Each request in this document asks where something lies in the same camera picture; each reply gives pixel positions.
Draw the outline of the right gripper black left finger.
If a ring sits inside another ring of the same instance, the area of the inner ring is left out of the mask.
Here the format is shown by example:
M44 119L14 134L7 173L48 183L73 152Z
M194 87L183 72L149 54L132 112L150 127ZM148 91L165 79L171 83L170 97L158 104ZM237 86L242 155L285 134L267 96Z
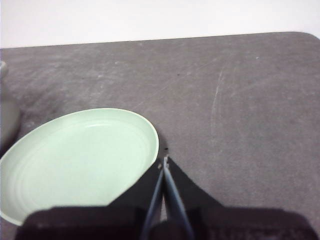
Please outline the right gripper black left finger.
M17 240L137 240L160 185L160 164L153 164L108 205L59 206L30 214Z

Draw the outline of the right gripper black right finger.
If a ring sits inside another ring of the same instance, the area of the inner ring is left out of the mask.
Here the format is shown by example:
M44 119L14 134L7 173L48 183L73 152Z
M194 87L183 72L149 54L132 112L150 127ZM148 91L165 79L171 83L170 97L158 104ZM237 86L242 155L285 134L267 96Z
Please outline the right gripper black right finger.
M317 240L301 214L280 208L234 207L218 202L170 158L164 158L169 187L197 240Z

